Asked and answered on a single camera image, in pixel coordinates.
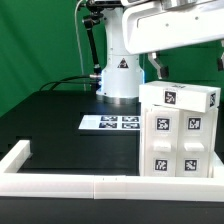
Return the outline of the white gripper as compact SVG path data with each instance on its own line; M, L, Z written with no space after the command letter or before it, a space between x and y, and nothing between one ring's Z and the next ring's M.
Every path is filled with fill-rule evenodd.
M156 51L214 40L221 40L224 49L224 0L196 0L170 9L160 1L144 2L125 10L122 28L126 49L131 54L149 53L148 60L158 78L164 79L169 69ZM224 51L217 67L224 71Z

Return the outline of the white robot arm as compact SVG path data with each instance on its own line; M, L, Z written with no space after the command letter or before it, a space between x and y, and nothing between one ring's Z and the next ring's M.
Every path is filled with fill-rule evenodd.
M159 78L168 74L158 51L214 40L224 42L224 0L87 0L90 24L103 22L107 64L98 99L130 104L139 96L144 71L139 56L148 55Z

